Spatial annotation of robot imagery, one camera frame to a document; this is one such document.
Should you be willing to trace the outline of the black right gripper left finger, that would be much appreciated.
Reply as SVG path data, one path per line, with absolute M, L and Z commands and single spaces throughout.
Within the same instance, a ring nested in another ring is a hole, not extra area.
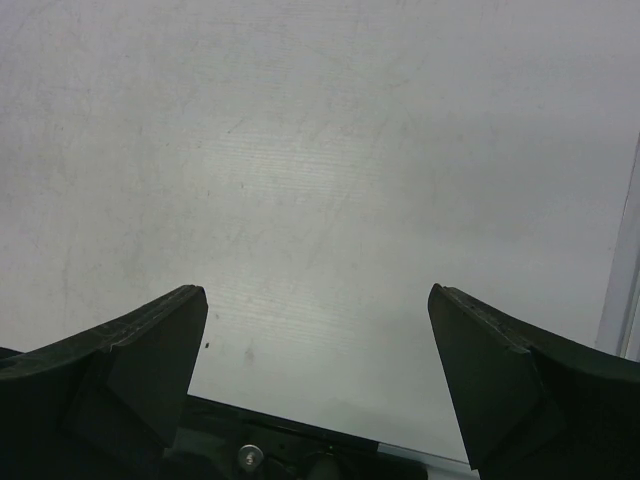
M 44 347 L 2 349 L 2 478 L 158 478 L 207 311 L 204 289 L 184 285 Z

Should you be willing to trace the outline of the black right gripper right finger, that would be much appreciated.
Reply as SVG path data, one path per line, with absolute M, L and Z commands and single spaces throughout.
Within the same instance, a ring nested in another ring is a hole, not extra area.
M 636 479 L 639 365 L 436 284 L 428 312 L 483 479 Z

